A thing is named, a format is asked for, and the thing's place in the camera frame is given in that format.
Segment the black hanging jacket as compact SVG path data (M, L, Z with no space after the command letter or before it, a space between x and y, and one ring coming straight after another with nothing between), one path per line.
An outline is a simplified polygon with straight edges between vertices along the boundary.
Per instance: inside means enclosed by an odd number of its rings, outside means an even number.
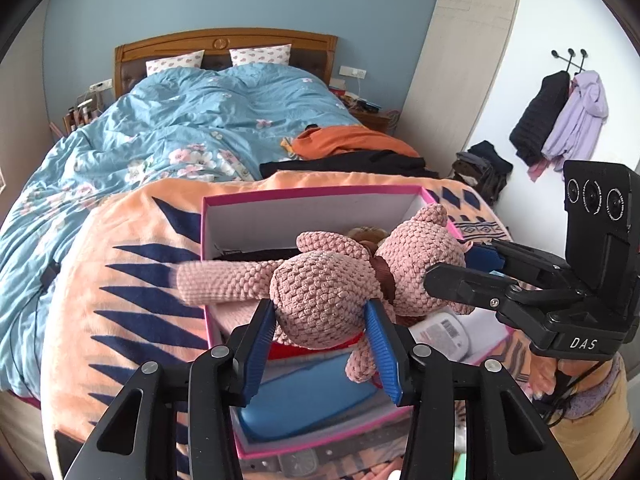
M560 70L545 76L540 90L530 101L509 140L527 167L544 158L542 148L570 95L570 74Z

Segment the yellow padded jacket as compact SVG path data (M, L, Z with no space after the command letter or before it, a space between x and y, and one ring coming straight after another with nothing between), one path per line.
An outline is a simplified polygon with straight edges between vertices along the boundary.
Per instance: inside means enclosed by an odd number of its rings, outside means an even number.
M551 432L581 479L611 479L634 445L627 377L619 354L606 362L532 356L529 387L534 396L554 393L555 374L576 380L553 415Z

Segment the wooden nightstand right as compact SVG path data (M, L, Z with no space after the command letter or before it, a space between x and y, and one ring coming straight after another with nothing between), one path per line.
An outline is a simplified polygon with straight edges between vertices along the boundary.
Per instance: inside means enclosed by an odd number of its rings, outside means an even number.
M360 124L391 136L395 134L400 117L399 110L381 110L368 101L354 99L351 96L342 96L341 101Z

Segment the pink crochet plush bunny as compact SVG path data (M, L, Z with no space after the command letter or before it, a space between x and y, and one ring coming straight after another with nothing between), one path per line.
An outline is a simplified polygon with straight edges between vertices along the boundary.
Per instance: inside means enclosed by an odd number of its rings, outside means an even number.
M271 300L282 344L326 350L353 341L345 373L361 384L376 373L363 336L368 301L381 301L392 321L426 318L443 308L470 313L463 304L431 297L423 285L426 270L437 263L465 265L466 244L450 234L447 223L445 207L431 204L378 246L333 232L303 232L296 238L300 254L293 258L181 263L171 281L188 306Z

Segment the left patterned white pillow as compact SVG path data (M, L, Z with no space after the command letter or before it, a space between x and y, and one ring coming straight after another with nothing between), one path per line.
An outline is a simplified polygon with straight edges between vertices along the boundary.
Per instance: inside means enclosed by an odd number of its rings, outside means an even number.
M170 58L156 58L145 62L146 76L152 76L173 68L200 68L205 51L199 50Z

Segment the black garment on bed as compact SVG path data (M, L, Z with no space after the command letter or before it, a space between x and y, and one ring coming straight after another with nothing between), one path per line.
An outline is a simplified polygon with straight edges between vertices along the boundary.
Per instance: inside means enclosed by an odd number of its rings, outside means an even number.
M401 155L393 151L356 151L313 160L265 162L259 166L259 171L264 179L278 171L363 172L439 179L439 174L429 170L422 157Z

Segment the blue flat pouch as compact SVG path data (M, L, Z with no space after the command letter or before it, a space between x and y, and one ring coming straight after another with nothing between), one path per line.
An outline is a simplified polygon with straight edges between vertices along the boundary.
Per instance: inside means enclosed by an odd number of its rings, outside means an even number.
M236 411L244 434L257 442L299 436L371 399L378 387L352 382L347 360L339 353L293 367L270 363L250 403Z

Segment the nightstand clutter left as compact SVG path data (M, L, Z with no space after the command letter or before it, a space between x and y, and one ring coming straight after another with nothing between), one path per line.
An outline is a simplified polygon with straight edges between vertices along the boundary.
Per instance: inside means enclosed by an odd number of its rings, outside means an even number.
M91 124L105 110L105 96L113 90L111 78L90 84L88 90L78 96L76 102L63 116L66 136L79 128Z

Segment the light blue floral duvet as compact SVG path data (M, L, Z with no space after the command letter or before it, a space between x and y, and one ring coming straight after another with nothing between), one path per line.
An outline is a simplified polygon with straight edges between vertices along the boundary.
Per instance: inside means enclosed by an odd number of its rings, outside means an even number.
M167 178L251 181L285 159L282 141L352 115L300 68L171 68L144 78L90 125L58 141L1 227L1 387L40 395L55 273L90 211Z

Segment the orange garment on bed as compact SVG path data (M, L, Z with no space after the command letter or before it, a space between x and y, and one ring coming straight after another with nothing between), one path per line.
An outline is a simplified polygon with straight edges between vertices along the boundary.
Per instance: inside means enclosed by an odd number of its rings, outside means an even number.
M358 151L391 151L408 157L419 156L408 143L363 125L309 127L292 140L283 139L281 146L288 154L305 160Z

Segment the white labelled device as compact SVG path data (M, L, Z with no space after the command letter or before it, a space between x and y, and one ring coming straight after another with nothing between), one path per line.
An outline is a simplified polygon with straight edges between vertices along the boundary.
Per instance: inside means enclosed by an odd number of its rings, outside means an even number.
M458 318L448 312L437 312L409 328L418 344L428 344L449 361L461 362L470 352L468 333Z

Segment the black wall coat hook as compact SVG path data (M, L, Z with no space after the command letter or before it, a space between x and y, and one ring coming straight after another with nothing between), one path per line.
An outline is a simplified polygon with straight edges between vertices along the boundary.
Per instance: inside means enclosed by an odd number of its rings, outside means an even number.
M583 72L586 59L588 58L588 52L585 49L580 49L579 54L573 48L567 49L567 56L560 55L557 50L552 50L551 55L556 59L566 64L566 70L570 70L572 67L576 70L576 73Z

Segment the pink cardboard storage box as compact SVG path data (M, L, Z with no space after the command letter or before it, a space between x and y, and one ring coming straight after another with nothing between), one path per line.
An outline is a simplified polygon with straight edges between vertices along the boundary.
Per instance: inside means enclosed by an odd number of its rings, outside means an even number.
M345 233L358 226L391 231L436 196L420 185L285 188L209 196L203 200L205 260L280 259L304 231ZM239 456L257 460L318 448L390 422L405 412L374 382L345 375L347 353L273 344L262 383L231 414Z

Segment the lilac hanging hoodie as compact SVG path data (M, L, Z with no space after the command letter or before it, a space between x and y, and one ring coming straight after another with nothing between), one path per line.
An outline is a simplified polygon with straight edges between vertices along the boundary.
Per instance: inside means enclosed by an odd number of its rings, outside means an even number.
M594 70L579 73L542 146L542 161L527 171L529 179L536 182L550 165L560 172L568 160L589 160L607 119L608 101L600 75Z

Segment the orange navy patterned blanket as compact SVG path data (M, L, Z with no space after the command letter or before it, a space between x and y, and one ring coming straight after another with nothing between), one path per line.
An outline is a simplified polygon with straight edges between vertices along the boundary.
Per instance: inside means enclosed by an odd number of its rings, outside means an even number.
M206 348L202 308L180 304L162 284L168 266L200 253L205 197L357 185L420 186L446 207L465 240L511 236L463 183L358 172L279 171L257 182L166 179L93 209L55 281L44 336L41 416L54 478L65 476L139 365L191 361Z

